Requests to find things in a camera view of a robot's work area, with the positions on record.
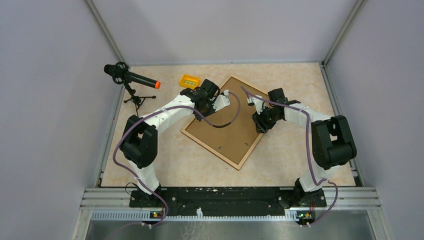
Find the table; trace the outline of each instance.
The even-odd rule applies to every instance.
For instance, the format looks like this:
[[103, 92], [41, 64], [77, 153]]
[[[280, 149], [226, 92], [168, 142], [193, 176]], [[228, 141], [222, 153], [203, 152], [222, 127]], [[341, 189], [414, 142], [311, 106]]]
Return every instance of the table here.
[[[183, 74], [197, 76], [201, 80], [209, 79], [217, 85], [234, 76], [265, 91], [283, 88], [289, 100], [298, 100], [327, 115], [334, 114], [318, 63], [137, 66], [132, 67], [131, 72], [161, 81], [160, 89], [131, 84], [136, 95], [157, 96], [144, 102], [140, 115], [151, 113], [174, 99], [183, 89], [179, 86]], [[123, 99], [128, 98], [129, 94], [125, 92]], [[127, 119], [134, 114], [132, 102], [122, 103], [102, 187], [136, 183], [134, 176], [112, 161], [112, 153]], [[180, 132], [192, 118], [181, 119], [158, 137], [158, 154], [153, 164], [163, 187], [293, 186], [295, 180], [308, 170], [305, 130], [294, 123], [280, 120], [262, 137], [237, 171]], [[130, 166], [120, 150], [117, 160]], [[349, 164], [342, 166], [330, 180], [339, 186], [355, 185]]]

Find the brown board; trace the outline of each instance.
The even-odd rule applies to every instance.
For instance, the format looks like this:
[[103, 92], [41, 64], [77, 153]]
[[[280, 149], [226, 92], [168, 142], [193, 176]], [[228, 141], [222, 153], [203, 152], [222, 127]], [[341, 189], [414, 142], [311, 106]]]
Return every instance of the brown board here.
[[[241, 110], [238, 118], [224, 128], [215, 128], [205, 121], [193, 118], [181, 130], [184, 135], [237, 170], [243, 166], [263, 135], [256, 132], [255, 123], [252, 120], [256, 109], [254, 106], [248, 105], [246, 94], [241, 86], [255, 95], [268, 99], [268, 94], [264, 91], [232, 76], [220, 86], [220, 89], [221, 92], [229, 90], [240, 99]], [[238, 103], [232, 95], [229, 100], [231, 102], [229, 106], [207, 117], [211, 123], [223, 125], [233, 119], [238, 109]]]

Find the robotic arm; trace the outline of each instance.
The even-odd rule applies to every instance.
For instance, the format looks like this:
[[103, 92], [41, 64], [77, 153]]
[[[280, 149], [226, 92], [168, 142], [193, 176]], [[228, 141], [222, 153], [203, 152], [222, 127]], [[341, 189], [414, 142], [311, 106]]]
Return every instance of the robotic arm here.
[[[158, 154], [158, 136], [175, 122], [194, 112], [189, 108], [165, 109], [174, 106], [188, 106], [198, 110], [203, 116], [207, 117], [229, 105], [229, 91], [220, 92], [217, 85], [205, 79], [200, 87], [194, 90], [190, 88], [184, 89], [171, 102], [159, 108], [158, 111], [163, 110], [163, 112], [157, 114], [155, 117], [146, 119], [138, 125], [125, 138], [119, 148], [125, 158], [129, 160], [140, 180], [149, 189], [155, 191], [159, 187], [159, 181], [156, 178], [152, 163]], [[197, 113], [194, 113], [194, 115], [199, 121], [202, 119]], [[132, 115], [126, 122], [124, 133], [138, 122], [139, 119], [136, 115]], [[227, 123], [222, 126], [214, 125], [214, 127], [223, 128], [229, 124]], [[151, 194], [142, 185], [138, 184], [138, 187], [146, 194]]]
[[[262, 100], [249, 97], [247, 102], [255, 106], [256, 112], [252, 115], [258, 133], [266, 133], [278, 120], [295, 123], [306, 128], [307, 117], [301, 110], [310, 115], [312, 136], [312, 154], [314, 160], [312, 170], [315, 181], [328, 179], [340, 166], [345, 165], [357, 155], [357, 149], [346, 117], [342, 115], [329, 116], [310, 109], [297, 100], [288, 101], [283, 89], [278, 88], [268, 92], [269, 100], [275, 103], [288, 105], [300, 110], [270, 104], [265, 106]], [[322, 188], [322, 183], [315, 185], [311, 173], [308, 171], [295, 183], [295, 191], [299, 199], [313, 195]]]

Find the white wall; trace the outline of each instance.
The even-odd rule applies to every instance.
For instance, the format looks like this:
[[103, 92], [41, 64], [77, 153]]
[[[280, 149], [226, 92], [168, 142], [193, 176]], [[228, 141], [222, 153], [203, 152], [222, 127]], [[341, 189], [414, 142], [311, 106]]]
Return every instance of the white wall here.
[[356, 0], [94, 0], [130, 65], [322, 61]]
[[71, 237], [119, 87], [82, 0], [0, 3], [0, 239]]
[[373, 0], [329, 65], [363, 179], [396, 239], [423, 239], [424, 1]]

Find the gray floor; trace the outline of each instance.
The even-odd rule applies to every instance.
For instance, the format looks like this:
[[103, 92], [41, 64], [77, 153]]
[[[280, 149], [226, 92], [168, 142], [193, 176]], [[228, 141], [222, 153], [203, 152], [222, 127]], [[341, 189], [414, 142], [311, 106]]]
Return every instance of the gray floor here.
[[[128, 221], [92, 221], [86, 240], [104, 240]], [[132, 225], [109, 240], [373, 240], [366, 211], [332, 211], [319, 224], [300, 228], [295, 222], [164, 222], [149, 230]]]

